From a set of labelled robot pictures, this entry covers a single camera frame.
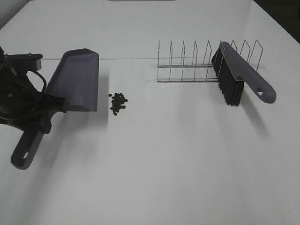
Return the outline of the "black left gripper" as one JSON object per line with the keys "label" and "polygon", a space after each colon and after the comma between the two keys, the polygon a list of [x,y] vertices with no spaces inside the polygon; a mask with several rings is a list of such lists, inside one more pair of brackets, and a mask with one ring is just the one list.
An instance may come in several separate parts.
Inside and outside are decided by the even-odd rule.
{"label": "black left gripper", "polygon": [[55,113],[67,112],[67,100],[46,93],[47,82],[37,71],[32,71],[43,82],[38,91],[26,74],[12,69],[0,69],[0,123],[13,127],[39,127],[50,133],[51,118]]}

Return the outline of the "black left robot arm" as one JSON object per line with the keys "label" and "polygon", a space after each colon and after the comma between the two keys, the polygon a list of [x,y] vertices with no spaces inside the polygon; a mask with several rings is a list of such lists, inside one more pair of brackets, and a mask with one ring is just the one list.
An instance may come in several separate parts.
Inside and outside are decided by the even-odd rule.
{"label": "black left robot arm", "polygon": [[33,128],[48,134],[51,118],[66,112],[68,102],[46,92],[47,82],[38,72],[41,54],[0,52],[0,122],[22,131]]}

